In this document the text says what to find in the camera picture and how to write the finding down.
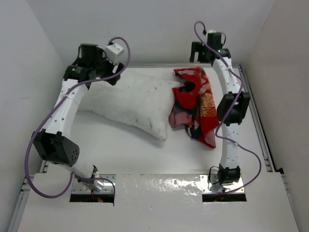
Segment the red patterned pillowcase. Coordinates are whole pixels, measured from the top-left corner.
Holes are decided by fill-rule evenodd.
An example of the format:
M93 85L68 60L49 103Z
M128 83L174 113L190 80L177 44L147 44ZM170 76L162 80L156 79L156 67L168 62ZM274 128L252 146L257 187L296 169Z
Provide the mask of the red patterned pillowcase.
M187 134L209 148L216 148L215 129L219 126L210 81L201 67L175 69L183 80L172 89L175 102L169 115L173 129L184 126Z

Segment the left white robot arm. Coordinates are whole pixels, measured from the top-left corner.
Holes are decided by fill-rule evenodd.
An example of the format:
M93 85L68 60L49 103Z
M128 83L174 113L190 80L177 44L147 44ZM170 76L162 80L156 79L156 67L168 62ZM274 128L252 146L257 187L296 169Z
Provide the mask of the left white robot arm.
M99 191L96 166L85 162L79 146L70 139L71 127L79 104L90 89L90 80L107 79L115 85L124 68L117 60L123 53L121 45L109 42L105 48L83 43L76 60L65 70L56 110L48 117L34 137L34 147L42 160L60 165L76 174L77 180L92 191Z

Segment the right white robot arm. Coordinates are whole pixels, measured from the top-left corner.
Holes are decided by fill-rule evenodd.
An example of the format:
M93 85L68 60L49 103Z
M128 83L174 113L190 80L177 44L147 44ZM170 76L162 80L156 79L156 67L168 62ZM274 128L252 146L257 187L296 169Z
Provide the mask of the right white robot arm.
M225 34L216 31L203 30L206 40L193 42L191 45L190 62L198 53L198 62L209 63L215 70L223 92L223 97L217 107L217 118L222 131L222 156L217 172L217 184L231 185L240 180L240 165L238 161L238 132L250 102L250 94L243 91L242 78L233 71L231 55L223 48Z

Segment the white pillow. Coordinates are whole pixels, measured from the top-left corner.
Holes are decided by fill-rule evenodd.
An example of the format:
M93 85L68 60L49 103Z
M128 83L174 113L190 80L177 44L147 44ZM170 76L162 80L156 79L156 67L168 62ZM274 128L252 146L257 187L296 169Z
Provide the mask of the white pillow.
M175 102L172 90L180 85L174 80L125 71L115 85L107 81L93 82L78 109L137 127L165 141Z

